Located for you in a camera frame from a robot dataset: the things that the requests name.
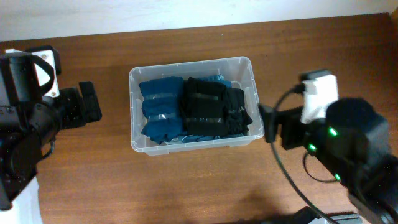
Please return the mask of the black garment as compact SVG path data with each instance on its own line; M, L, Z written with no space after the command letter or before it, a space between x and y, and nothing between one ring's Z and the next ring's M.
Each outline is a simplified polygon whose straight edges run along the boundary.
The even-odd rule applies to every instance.
M189 135L225 136L224 117L226 85L190 77L183 84L180 111Z
M226 124L229 135L246 136L252 124L252 119L245 108L245 97L242 89L226 89Z

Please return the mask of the blue garment with tape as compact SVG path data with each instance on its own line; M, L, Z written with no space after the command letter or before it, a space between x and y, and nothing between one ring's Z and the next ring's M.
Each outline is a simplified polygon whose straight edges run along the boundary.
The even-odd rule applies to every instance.
M157 144L169 142L183 133L179 107L183 84L183 78L175 76L139 84L144 98L142 114L147 119L141 133Z

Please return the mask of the clear plastic storage container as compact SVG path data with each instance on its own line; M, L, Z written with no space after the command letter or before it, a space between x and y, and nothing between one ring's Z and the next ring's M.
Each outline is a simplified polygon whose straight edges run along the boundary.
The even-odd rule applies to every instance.
M141 133L147 123L142 114L144 97L139 89L141 82L171 76L178 76L187 80L189 77L201 78L216 74L221 74L232 83L232 87L240 88L244 92L245 109L253 120L253 123L248 126L249 131L246 136L180 144L157 144ZM129 97L131 147L136 152L145 153L149 156L213 147L245 146L264 136L264 125L258 110L259 97L256 81L252 63L247 57L135 67L129 72Z

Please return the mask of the dark blue jeans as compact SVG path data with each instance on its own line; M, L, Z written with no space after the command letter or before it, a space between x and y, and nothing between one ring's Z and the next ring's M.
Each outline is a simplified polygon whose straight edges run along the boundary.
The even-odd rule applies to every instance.
M207 82L217 82L226 85L227 88L233 88L232 82L226 80L222 74L211 75L203 78L196 78L199 80L207 81ZM224 117L226 120L226 106L224 109ZM186 129L183 125L183 133L177 136L175 139L172 140L173 143L180 142L180 143L191 143L191 142L201 142L201 141L210 141L210 140L217 140L217 139L224 139L224 138L236 138L241 137L243 135L225 135L225 136L198 136L198 135L189 135L186 132Z

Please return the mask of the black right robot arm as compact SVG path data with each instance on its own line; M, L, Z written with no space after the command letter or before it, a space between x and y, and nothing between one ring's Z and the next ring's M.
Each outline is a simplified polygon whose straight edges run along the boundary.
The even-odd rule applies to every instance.
M346 187L351 203L371 223L397 223L397 157L389 123L362 98L341 98L324 118L300 122L302 107L275 111L259 106L266 142L279 135L285 150L303 146Z

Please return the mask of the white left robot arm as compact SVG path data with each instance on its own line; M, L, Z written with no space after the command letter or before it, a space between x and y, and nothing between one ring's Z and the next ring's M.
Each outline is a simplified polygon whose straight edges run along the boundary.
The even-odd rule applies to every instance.
M61 72L49 45L1 55L1 223L42 223L37 164L59 131L102 118L94 84L59 89Z

